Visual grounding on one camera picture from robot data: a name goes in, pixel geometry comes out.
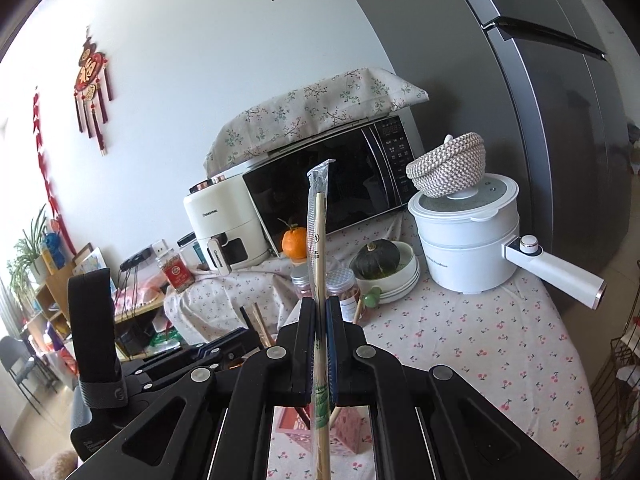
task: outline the air fryer handle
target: air fryer handle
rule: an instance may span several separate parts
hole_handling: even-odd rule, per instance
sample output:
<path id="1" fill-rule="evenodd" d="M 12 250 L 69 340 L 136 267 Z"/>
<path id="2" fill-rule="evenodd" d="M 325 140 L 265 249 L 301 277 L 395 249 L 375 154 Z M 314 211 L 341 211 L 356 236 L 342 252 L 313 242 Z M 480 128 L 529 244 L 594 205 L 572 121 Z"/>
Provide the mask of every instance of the air fryer handle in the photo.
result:
<path id="1" fill-rule="evenodd" d="M 231 267 L 226 262 L 225 254 L 222 252 L 222 246 L 220 245 L 220 241 L 213 237 L 210 238 L 207 242 L 207 249 L 209 250 L 209 254 L 211 259 L 216 264 L 220 274 L 222 276 L 228 276 L 231 274 Z"/>
<path id="2" fill-rule="evenodd" d="M 520 241 L 521 238 L 516 238 L 504 247 L 504 257 L 507 260 L 551 283 L 589 308 L 595 310 L 598 307 L 607 286 L 602 278 L 552 254 L 545 253 L 541 247 L 527 254 L 526 251 L 530 251 L 530 244 L 522 245 L 525 250 L 523 251 Z"/>

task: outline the silver rivet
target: silver rivet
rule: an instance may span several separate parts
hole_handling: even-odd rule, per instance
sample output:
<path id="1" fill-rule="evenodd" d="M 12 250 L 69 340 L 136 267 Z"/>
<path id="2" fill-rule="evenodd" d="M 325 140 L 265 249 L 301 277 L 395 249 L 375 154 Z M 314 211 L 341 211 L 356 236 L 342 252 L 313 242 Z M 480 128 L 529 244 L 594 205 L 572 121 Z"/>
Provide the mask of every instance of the silver rivet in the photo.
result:
<path id="1" fill-rule="evenodd" d="M 211 372 L 206 368 L 196 368 L 193 372 L 191 372 L 191 380 L 194 383 L 203 383 L 207 379 L 211 377 Z"/>
<path id="2" fill-rule="evenodd" d="M 453 377 L 453 370 L 445 365 L 438 365 L 433 369 L 433 376 L 441 381 L 448 381 Z"/>
<path id="3" fill-rule="evenodd" d="M 267 350 L 269 359 L 282 359 L 287 354 L 287 349 L 282 346 L 272 346 Z"/>
<path id="4" fill-rule="evenodd" d="M 373 346 L 362 345 L 356 348 L 356 354 L 363 359 L 371 359 L 376 354 L 376 349 Z"/>

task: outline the metal rack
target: metal rack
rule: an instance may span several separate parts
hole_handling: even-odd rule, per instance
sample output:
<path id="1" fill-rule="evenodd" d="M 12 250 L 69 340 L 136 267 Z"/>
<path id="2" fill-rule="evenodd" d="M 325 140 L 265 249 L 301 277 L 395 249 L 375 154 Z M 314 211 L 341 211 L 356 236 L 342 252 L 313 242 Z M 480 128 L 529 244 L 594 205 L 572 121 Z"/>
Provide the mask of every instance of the metal rack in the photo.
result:
<path id="1" fill-rule="evenodd" d="M 638 478 L 640 466 L 640 286 L 620 337 L 591 385 L 602 480 Z"/>

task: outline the pink box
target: pink box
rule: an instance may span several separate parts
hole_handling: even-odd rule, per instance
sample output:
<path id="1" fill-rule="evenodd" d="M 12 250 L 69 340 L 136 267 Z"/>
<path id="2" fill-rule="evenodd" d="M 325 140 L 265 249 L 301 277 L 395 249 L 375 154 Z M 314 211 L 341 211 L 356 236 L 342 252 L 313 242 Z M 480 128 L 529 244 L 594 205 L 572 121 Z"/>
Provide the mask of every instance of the pink box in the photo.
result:
<path id="1" fill-rule="evenodd" d="M 329 432 L 329 453 L 339 456 L 351 456 L 358 453 L 360 446 L 360 413 L 357 408 L 346 407 L 340 411 L 338 420 Z M 311 431 L 302 422 L 294 408 L 282 410 L 278 433 L 284 433 L 291 440 L 311 452 Z"/>

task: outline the wall socket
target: wall socket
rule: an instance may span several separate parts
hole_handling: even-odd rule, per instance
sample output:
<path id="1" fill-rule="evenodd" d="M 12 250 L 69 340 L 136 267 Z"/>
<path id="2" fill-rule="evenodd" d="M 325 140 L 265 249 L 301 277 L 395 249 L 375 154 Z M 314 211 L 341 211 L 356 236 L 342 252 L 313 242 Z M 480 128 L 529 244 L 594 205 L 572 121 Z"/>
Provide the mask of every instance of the wall socket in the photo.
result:
<path id="1" fill-rule="evenodd" d="M 162 240 L 158 240 L 154 244 L 151 244 L 151 247 L 154 250 L 154 252 L 156 253 L 156 256 L 160 256 L 160 254 L 162 254 L 165 251 L 169 250 L 169 246 L 164 241 L 164 238 Z"/>

